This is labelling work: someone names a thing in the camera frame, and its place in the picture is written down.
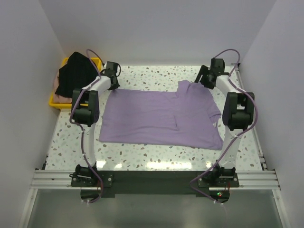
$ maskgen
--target purple t-shirt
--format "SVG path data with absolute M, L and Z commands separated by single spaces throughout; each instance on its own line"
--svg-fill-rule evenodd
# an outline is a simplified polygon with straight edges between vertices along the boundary
M 220 118 L 210 91 L 179 81 L 177 92 L 116 89 L 105 106 L 99 140 L 220 150 Z

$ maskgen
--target white wall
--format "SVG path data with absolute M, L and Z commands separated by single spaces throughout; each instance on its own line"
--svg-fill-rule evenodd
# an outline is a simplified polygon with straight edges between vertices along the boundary
M 244 56 L 276 0 L 39 1 L 67 56 L 92 48 L 121 64 L 200 65 L 226 48 Z
M 304 1 L 278 0 L 241 64 L 256 94 L 257 131 L 294 228 L 303 227 Z
M 0 31 L 0 224 L 15 228 L 54 129 L 47 102 L 63 51 L 37 0 L 1 0 Z

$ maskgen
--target metal extrusion frame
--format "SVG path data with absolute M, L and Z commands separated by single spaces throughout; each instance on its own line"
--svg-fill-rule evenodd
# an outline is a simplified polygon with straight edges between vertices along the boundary
M 34 207 L 37 191 L 40 189 L 61 189 L 61 190 L 96 190 L 92 188 L 71 187 L 69 175 L 74 171 L 49 171 L 36 170 L 30 191 L 24 207 L 19 228 L 27 228 L 29 219 Z M 279 182 L 275 171 L 239 171 L 238 180 L 240 187 L 230 188 L 231 190 L 272 190 L 276 202 L 277 210 L 283 228 L 290 228 L 290 223 L 282 201 Z M 210 188 L 210 190 L 222 190 L 222 188 Z

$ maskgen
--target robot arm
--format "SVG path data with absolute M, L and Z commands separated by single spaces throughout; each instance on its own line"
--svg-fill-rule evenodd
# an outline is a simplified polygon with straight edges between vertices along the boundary
M 101 72 L 101 76 L 97 76 L 96 79 L 89 85 L 73 91 L 72 109 L 76 105 L 76 110 L 72 118 L 76 123 L 85 124 L 89 127 L 87 130 L 85 130 L 83 147 L 84 151 L 87 152 L 86 158 L 91 166 L 94 166 L 96 163 L 94 152 L 94 131 L 96 123 L 99 119 L 98 97 L 104 91 L 113 90 L 120 86 L 117 80 L 117 77 L 120 74 L 119 73 L 117 75 L 118 66 L 118 63 L 106 62 L 104 69 Z M 76 104 L 76 100 L 78 99 L 82 90 L 86 91 L 83 93 L 80 102 Z M 88 167 L 84 158 L 79 161 L 79 165 L 82 167 Z
M 223 59 L 211 59 L 210 68 L 202 66 L 195 80 L 205 87 L 217 87 L 225 96 L 225 106 L 222 113 L 225 125 L 225 139 L 220 156 L 225 152 L 231 140 L 248 128 L 253 122 L 254 106 L 249 98 L 238 91 L 231 83 L 229 74 L 224 73 Z M 214 169 L 212 178 L 233 178 L 235 175 L 236 158 L 242 135 L 240 135 L 228 148 L 223 158 Z

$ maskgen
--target black mounting plate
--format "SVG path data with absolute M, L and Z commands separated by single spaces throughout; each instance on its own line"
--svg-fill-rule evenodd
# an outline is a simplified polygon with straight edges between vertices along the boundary
M 161 195 L 196 195 L 204 197 L 190 187 L 190 181 L 203 171 L 97 171 L 104 182 L 103 198 L 114 198 L 116 194 L 161 194 Z M 230 187 L 238 187 L 238 181 L 229 181 Z M 209 187 L 226 187 L 227 182 L 193 184 L 199 190 L 210 195 Z M 99 187 L 80 179 L 72 179 L 71 187 Z
M 219 177 L 213 182 L 207 182 L 204 178 L 198 179 L 199 188 L 225 188 L 228 187 L 228 183 L 230 184 L 229 187 L 231 188 L 239 187 L 238 175 L 235 173 L 233 179 Z

